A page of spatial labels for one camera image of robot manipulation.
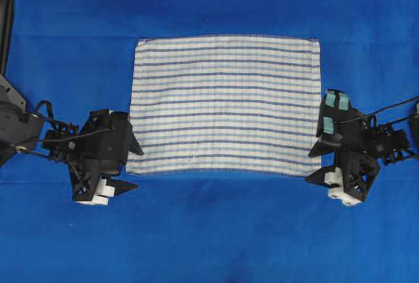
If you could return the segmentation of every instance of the blue stripe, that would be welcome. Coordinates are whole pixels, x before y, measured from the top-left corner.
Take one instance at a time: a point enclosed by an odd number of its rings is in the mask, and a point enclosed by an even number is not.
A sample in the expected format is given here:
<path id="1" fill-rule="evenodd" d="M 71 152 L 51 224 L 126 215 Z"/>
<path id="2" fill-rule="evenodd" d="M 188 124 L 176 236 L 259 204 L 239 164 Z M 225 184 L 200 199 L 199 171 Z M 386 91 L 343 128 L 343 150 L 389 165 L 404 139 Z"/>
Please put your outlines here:
<path id="1" fill-rule="evenodd" d="M 217 49 L 268 49 L 268 50 L 279 50 L 281 52 L 288 52 L 288 53 L 297 53 L 297 54 L 308 54 L 308 56 L 302 57 L 302 56 L 292 56 L 289 54 L 286 55 L 279 55 L 279 54 L 258 54 L 255 52 L 205 52 L 205 53 L 200 53 L 200 54 L 190 54 L 187 53 L 186 51 L 199 51 L 199 50 L 217 50 Z M 144 59 L 168 59 L 168 58 L 190 58 L 190 57 L 215 57 L 215 56 L 233 56 L 233 57 L 252 57 L 252 56 L 257 56 L 257 57 L 268 57 L 268 58 L 285 58 L 285 59 L 294 59 L 294 60 L 305 60 L 307 62 L 312 62 L 313 58 L 312 58 L 312 52 L 307 51 L 307 50 L 302 50 L 302 51 L 297 51 L 297 50 L 280 50 L 278 48 L 230 48 L 230 47 L 221 47 L 221 48 L 217 48 L 217 47 L 208 47 L 208 48 L 178 48 L 178 49 L 145 49 L 145 50 L 140 50 L 136 53 L 144 53 L 144 52 L 183 52 L 182 54 L 171 54 L 171 55 L 167 55 L 167 54 L 162 54 L 161 56 L 156 56 L 156 55 L 141 55 L 138 57 L 138 59 L 140 60 L 144 60 Z"/>
<path id="2" fill-rule="evenodd" d="M 143 50 L 136 50 L 136 53 L 143 52 L 194 52 L 199 50 L 230 50 L 230 49 L 240 49 L 240 50 L 272 50 L 276 52 L 294 52 L 299 54 L 315 54 L 319 55 L 320 52 L 313 52 L 312 50 L 293 50 L 293 49 L 284 49 L 276 47 L 256 47 L 256 46 L 218 46 L 218 47 L 194 47 L 194 48 L 147 48 Z"/>
<path id="3" fill-rule="evenodd" d="M 210 120 L 202 120 L 202 119 L 186 119 L 186 120 L 178 120 L 178 121 L 168 121 L 168 122 L 157 122 L 157 123 L 138 123 L 132 121 L 132 124 L 138 124 L 141 127 L 152 127 L 152 126 L 173 126 L 175 124 L 199 124 L 199 123 L 211 123 L 211 124 L 220 124 L 220 123 L 238 123 L 238 124 L 244 124 L 244 123 L 253 123 L 253 124 L 267 124 L 269 126 L 275 126 L 275 127 L 291 127 L 291 128 L 300 128 L 300 129 L 310 129 L 312 130 L 314 125 L 312 126 L 306 126 L 303 124 L 284 124 L 284 123 L 273 123 L 271 121 L 255 121 L 250 120 L 246 121 L 243 119 L 210 119 Z"/>
<path id="4" fill-rule="evenodd" d="M 159 166 L 150 166 L 150 168 L 160 168 Z M 271 170 L 248 170 L 246 168 L 229 168 L 229 167 L 197 167 L 197 168 L 184 168 L 184 169 L 177 169 L 177 170 L 154 170 L 151 172 L 134 172 L 136 168 L 142 168 L 139 166 L 133 166 L 127 168 L 128 174 L 135 174 L 139 176 L 152 176 L 152 175 L 164 175 L 164 174 L 174 174 L 174 173 L 185 173 L 185 172 L 241 172 L 241 173 L 256 173 L 256 174 L 268 174 L 268 175 L 279 175 L 281 177 L 292 177 L 292 178 L 304 178 L 307 176 L 306 172 L 301 172 L 300 174 L 288 174 L 283 172 L 274 172 Z"/>
<path id="5" fill-rule="evenodd" d="M 301 108 L 313 108 L 313 105 L 303 105 L 303 104 L 294 104 L 294 103 L 279 103 L 279 102 L 270 102 L 262 100 L 185 100 L 185 101 L 165 101 L 157 103 L 147 103 L 147 104 L 131 104 L 131 106 L 153 106 L 153 105 L 165 105 L 165 104 L 188 104 L 188 103 L 258 103 L 258 104 L 269 104 L 269 105 L 278 105 L 278 106 L 291 106 L 291 107 L 301 107 Z"/>
<path id="6" fill-rule="evenodd" d="M 294 64 L 293 62 L 270 62 L 268 60 L 239 60 L 239 59 L 206 59 L 206 60 L 189 60 L 188 62 L 143 62 L 141 64 L 135 64 L 137 67 L 149 67 L 149 66 L 173 66 L 173 65 L 189 65 L 189 64 L 200 64 L 202 62 L 230 62 L 230 63 L 256 63 L 256 64 L 270 64 L 270 65 L 281 65 L 281 66 L 293 66 L 293 67 L 308 67 L 308 68 L 319 68 L 320 65 L 308 65 L 308 64 Z"/>
<path id="7" fill-rule="evenodd" d="M 303 154 L 298 154 L 298 153 L 291 153 L 291 152 L 283 152 L 283 151 L 279 151 L 277 149 L 270 149 L 270 150 L 266 150 L 266 149 L 246 149 L 244 147 L 211 147 L 211 150 L 220 150 L 222 152 L 225 151 L 235 151 L 235 152 L 250 152 L 250 153 L 265 153 L 265 154 L 274 154 L 274 155 L 281 155 L 281 156 L 286 156 L 286 157 L 296 157 L 296 158 L 300 158 L 300 159 L 310 159 L 307 156 L 306 152 L 302 152 Z M 165 155 L 167 153 L 171 153 L 171 154 L 181 154 L 184 153 L 185 151 L 194 151 L 194 149 L 190 149 L 190 148 L 186 148 L 186 147 L 181 147 L 181 148 L 177 148 L 177 149 L 165 149 L 165 150 L 161 150 L 161 149 L 151 149 L 148 148 L 145 150 L 145 154 L 146 155 L 153 155 L 153 154 L 159 154 L 159 155 Z"/>
<path id="8" fill-rule="evenodd" d="M 279 170 L 289 170 L 292 172 L 296 171 L 295 166 L 275 166 L 275 165 L 265 165 L 265 164 L 260 164 L 260 163 L 249 163 L 249 162 L 227 162 L 227 161 L 217 161 L 217 162 L 199 162 L 198 164 L 194 164 L 199 165 L 199 164 L 207 164 L 209 166 L 214 166 L 217 167 L 217 164 L 219 165 L 231 165 L 231 166 L 243 166 L 243 167 L 269 167 L 269 168 L 278 168 Z M 161 164 L 158 166 L 132 166 L 131 164 L 129 165 L 129 169 L 138 169 L 138 170 L 147 170 L 147 169 L 151 169 L 151 168 L 163 168 L 163 167 L 184 167 L 184 166 L 189 166 L 190 164 L 188 162 L 177 162 L 177 163 L 173 163 L 173 164 Z"/>
<path id="9" fill-rule="evenodd" d="M 253 113 L 225 113 L 225 112 L 215 112 L 215 113 L 189 113 L 189 114 L 169 114 L 169 115 L 155 115 L 155 116 L 133 116 L 131 119 L 154 119 L 154 118 L 172 118 L 172 117 L 191 117 L 191 116 L 254 116 L 254 117 L 265 117 L 265 118 L 272 118 L 272 119 L 283 119 L 285 121 L 304 121 L 307 123 L 316 123 L 317 120 L 313 119 L 305 119 L 305 118 L 295 118 L 295 117 L 282 117 L 282 116 L 272 116 L 272 115 L 265 115 L 265 114 L 253 114 Z"/>
<path id="10" fill-rule="evenodd" d="M 204 77 L 204 76 L 212 77 L 216 75 L 233 75 L 233 76 L 243 76 L 243 77 L 267 77 L 267 78 L 291 79 L 291 80 L 301 80 L 301 81 L 320 81 L 320 79 L 312 79 L 308 77 L 290 77 L 288 75 L 271 75 L 268 73 L 235 73 L 235 72 L 180 73 L 178 75 L 149 75 L 147 77 L 134 77 L 134 80 L 169 79 L 169 78 Z"/>
<path id="11" fill-rule="evenodd" d="M 284 149 L 295 149 L 300 151 L 309 151 L 309 148 L 306 147 L 295 147 L 294 145 L 282 145 L 275 143 L 266 143 L 266 142 L 257 142 L 257 141 L 239 141 L 239 140 L 198 140 L 198 141 L 177 141 L 177 142 L 166 142 L 166 143 L 154 143 L 154 144 L 144 144 L 141 147 L 165 147 L 168 145 L 188 145 L 188 144 L 201 144 L 201 143 L 238 143 L 238 144 L 248 144 L 248 145 L 266 145 L 269 147 L 281 147 Z"/>
<path id="12" fill-rule="evenodd" d="M 262 136 L 259 134 L 176 134 L 176 135 L 169 135 L 169 136 L 146 136 L 145 138 L 141 139 L 141 137 L 137 137 L 137 140 L 140 142 L 141 146 L 146 142 L 155 142 L 157 140 L 171 140 L 171 139 L 189 139 L 189 138 L 204 138 L 204 137 L 226 137 L 226 138 L 240 138 L 242 140 L 245 139 L 263 139 L 263 140 L 271 140 L 274 142 L 293 142 L 299 143 L 304 145 L 311 145 L 312 141 L 310 140 L 300 140 L 295 138 L 287 138 L 287 137 L 274 137 L 274 136 Z"/>
<path id="13" fill-rule="evenodd" d="M 199 79 L 199 80 L 180 80 L 180 81 L 166 81 L 164 82 L 164 85 L 168 86 L 168 85 L 179 85 L 179 84 L 196 84 L 196 83 L 200 83 L 200 84 L 204 84 L 204 83 L 223 83 L 223 84 L 228 84 L 228 83 L 253 83 L 253 84 L 263 84 L 263 83 L 268 83 L 270 85 L 285 85 L 285 86 L 299 86 L 299 87 L 305 87 L 305 88 L 311 88 L 312 87 L 312 83 L 313 81 L 310 80 L 310 82 L 308 84 L 300 84 L 300 83 L 292 83 L 292 82 L 277 82 L 277 81 L 268 81 L 268 80 L 254 80 L 254 79 Z M 162 85 L 162 81 L 159 82 L 155 82 L 155 83 L 134 83 L 134 86 L 161 86 Z"/>
<path id="14" fill-rule="evenodd" d="M 152 108 L 152 109 L 131 109 L 131 114 L 136 115 L 138 113 L 141 114 L 150 114 L 150 113 L 161 113 L 163 114 L 166 111 L 170 111 L 172 113 L 174 113 L 175 111 L 194 111 L 194 110 L 199 110 L 199 111 L 207 111 L 207 110 L 215 110 L 215 109 L 222 109 L 224 111 L 226 110 L 231 110 L 231 111 L 237 111 L 237 110 L 241 110 L 241 111 L 263 111 L 265 112 L 269 112 L 269 113 L 279 113 L 279 114 L 294 114 L 294 115 L 305 115 L 307 117 L 317 117 L 318 114 L 314 113 L 312 110 L 310 111 L 296 111 L 294 109 L 290 110 L 290 109 L 274 109 L 271 107 L 252 107 L 252 106 L 228 106 L 228 105 L 222 105 L 220 106 L 187 106 L 187 107 L 182 107 L 182 106 L 175 106 L 175 107 L 167 107 L 164 109 L 162 107 L 158 107 L 158 108 Z"/>
<path id="15" fill-rule="evenodd" d="M 199 67 L 183 67 L 183 68 L 166 68 L 166 69 L 148 69 L 147 68 L 147 74 L 149 73 L 162 73 L 162 72 L 179 72 L 180 70 L 214 70 L 214 69 L 239 69 L 239 70 L 256 70 L 256 71 L 273 71 L 273 72 L 288 72 L 288 73 L 296 73 L 299 75 L 310 75 L 313 76 L 312 70 L 310 71 L 304 71 L 304 70 L 296 70 L 291 68 L 269 68 L 269 67 L 257 67 L 257 66 L 232 66 L 228 64 L 223 64 L 221 66 L 199 66 Z"/>
<path id="16" fill-rule="evenodd" d="M 278 39 L 277 42 L 272 41 L 260 41 L 260 40 L 247 40 L 247 39 L 235 39 L 235 40 L 228 40 L 228 41 L 222 41 L 219 39 L 214 39 L 213 41 L 205 41 L 205 40 L 196 40 L 193 39 L 193 37 L 185 37 L 185 41 L 174 41 L 174 39 L 150 39 L 147 40 L 145 43 L 147 45 L 193 45 L 193 44 L 267 44 L 267 45 L 278 45 L 278 46 L 304 46 L 304 47 L 312 47 L 313 42 L 311 41 L 305 41 L 302 39 L 292 39 L 293 42 L 284 42 L 281 41 L 281 39 Z"/>
<path id="17" fill-rule="evenodd" d="M 265 90 L 265 91 L 274 91 L 274 92 L 284 92 L 284 93 L 296 93 L 296 94 L 309 94 L 317 95 L 321 94 L 320 92 L 309 92 L 309 91 L 300 91 L 300 90 L 288 90 L 284 88 L 264 88 L 262 86 L 228 86 L 228 85 L 212 85 L 212 86 L 179 86 L 177 88 L 160 88 L 156 90 L 133 90 L 133 93 L 152 93 L 152 92 L 167 92 L 167 91 L 176 91 L 176 90 L 204 90 L 204 89 L 235 89 L 235 90 Z"/>
<path id="18" fill-rule="evenodd" d="M 167 129 L 152 129 L 152 130 L 138 130 L 134 131 L 134 134 L 150 134 L 154 132 L 172 132 L 172 131 L 189 131 L 189 130 L 205 130 L 205 129 L 230 129 L 230 130 L 247 130 L 247 131 L 267 131 L 275 134 L 294 134 L 296 136 L 312 137 L 311 134 L 305 134 L 303 132 L 294 132 L 286 130 L 274 130 L 268 128 L 257 128 L 257 127 L 231 127 L 231 126 L 203 126 L 203 127 L 184 127 L 184 128 L 167 128 Z"/>
<path id="19" fill-rule="evenodd" d="M 224 93 L 224 92 L 207 92 L 207 93 L 197 93 L 194 94 L 192 92 L 182 93 L 182 94 L 161 94 L 156 96 L 132 96 L 132 100 L 141 100 L 141 101 L 149 101 L 149 100 L 161 100 L 162 98 L 167 97 L 193 97 L 193 96 L 226 96 L 226 97 L 233 97 L 233 96 L 243 96 L 242 93 Z M 276 94 L 258 94 L 258 93 L 246 93 L 246 97 L 251 96 L 263 96 L 264 98 L 274 98 L 279 100 L 293 100 L 299 102 L 313 102 L 313 98 L 305 98 L 303 96 L 293 97 L 293 96 L 283 96 L 283 95 L 276 95 Z"/>
<path id="20" fill-rule="evenodd" d="M 195 155 L 193 158 L 204 158 L 204 157 L 232 157 L 235 159 L 249 159 L 249 160 L 274 160 L 276 162 L 284 162 L 289 164 L 297 164 L 304 166 L 311 166 L 312 162 L 301 162 L 298 160 L 289 160 L 289 159 L 279 159 L 277 157 L 251 157 L 249 155 L 231 155 L 231 154 L 201 154 Z M 144 162 L 154 162 L 156 160 L 177 160 L 177 159 L 191 159 L 190 155 L 178 155 L 175 157 L 155 157 L 149 159 L 133 159 L 130 162 L 144 163 Z"/>

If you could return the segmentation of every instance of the towel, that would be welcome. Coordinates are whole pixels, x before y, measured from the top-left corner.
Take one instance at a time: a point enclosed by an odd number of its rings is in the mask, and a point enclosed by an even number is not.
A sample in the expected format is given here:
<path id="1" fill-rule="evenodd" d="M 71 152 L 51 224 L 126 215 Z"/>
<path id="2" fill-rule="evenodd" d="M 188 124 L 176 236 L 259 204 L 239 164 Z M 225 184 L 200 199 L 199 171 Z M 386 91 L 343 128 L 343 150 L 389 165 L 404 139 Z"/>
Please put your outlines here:
<path id="1" fill-rule="evenodd" d="M 126 171 L 249 170 L 305 176 L 320 158 L 315 39 L 212 35 L 139 40 L 130 120 L 144 156 Z"/>

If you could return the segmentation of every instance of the striped towel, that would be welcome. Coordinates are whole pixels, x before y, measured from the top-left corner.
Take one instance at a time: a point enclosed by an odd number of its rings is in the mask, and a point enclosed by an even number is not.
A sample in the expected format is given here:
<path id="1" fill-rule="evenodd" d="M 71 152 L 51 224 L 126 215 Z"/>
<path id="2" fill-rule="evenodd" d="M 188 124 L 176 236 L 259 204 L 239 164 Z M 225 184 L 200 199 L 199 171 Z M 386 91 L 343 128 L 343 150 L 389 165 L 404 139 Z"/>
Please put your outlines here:
<path id="1" fill-rule="evenodd" d="M 212 35 L 140 40 L 131 123 L 144 156 L 126 170 L 250 170 L 305 176 L 320 167 L 317 40 Z"/>

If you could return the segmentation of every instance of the blue tablecloth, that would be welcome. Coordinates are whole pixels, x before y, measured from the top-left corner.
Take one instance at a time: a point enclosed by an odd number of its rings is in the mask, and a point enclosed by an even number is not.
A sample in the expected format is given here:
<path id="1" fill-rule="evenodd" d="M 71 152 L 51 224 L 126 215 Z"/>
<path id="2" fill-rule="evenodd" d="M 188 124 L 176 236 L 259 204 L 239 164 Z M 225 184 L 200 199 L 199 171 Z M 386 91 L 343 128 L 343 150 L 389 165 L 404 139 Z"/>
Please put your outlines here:
<path id="1" fill-rule="evenodd" d="M 318 38 L 323 90 L 364 112 L 419 93 L 419 0 L 17 0 L 7 77 L 32 108 L 47 99 L 82 124 L 128 110 L 138 37 L 217 33 Z M 0 170 L 1 281 L 414 282 L 418 170 L 383 168 L 355 208 L 238 172 L 127 175 L 138 190 L 85 207 L 64 165 L 14 157 Z"/>

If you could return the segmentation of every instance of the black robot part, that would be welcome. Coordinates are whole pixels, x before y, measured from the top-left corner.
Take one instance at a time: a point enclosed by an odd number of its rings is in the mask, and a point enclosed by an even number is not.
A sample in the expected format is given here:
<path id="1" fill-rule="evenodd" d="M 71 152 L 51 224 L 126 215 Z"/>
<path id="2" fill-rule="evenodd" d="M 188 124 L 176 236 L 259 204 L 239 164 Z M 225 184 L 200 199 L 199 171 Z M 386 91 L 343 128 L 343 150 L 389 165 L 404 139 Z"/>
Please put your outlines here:
<path id="1" fill-rule="evenodd" d="M 342 187 L 346 205 L 363 202 L 370 191 L 380 166 L 393 164 L 402 160 L 415 158 L 415 154 L 403 129 L 395 130 L 393 126 L 408 121 L 414 143 L 419 146 L 419 104 L 416 111 L 407 117 L 386 124 L 377 125 L 376 114 L 419 100 L 419 96 L 399 104 L 380 109 L 372 114 L 364 115 L 352 107 L 349 97 L 339 90 L 328 90 L 319 109 L 318 141 L 309 152 L 310 157 L 334 153 L 333 165 L 325 166 L 306 178 L 308 183 L 321 185 L 330 189 Z M 325 181 L 326 175 L 337 175 L 342 172 L 342 186 Z"/>

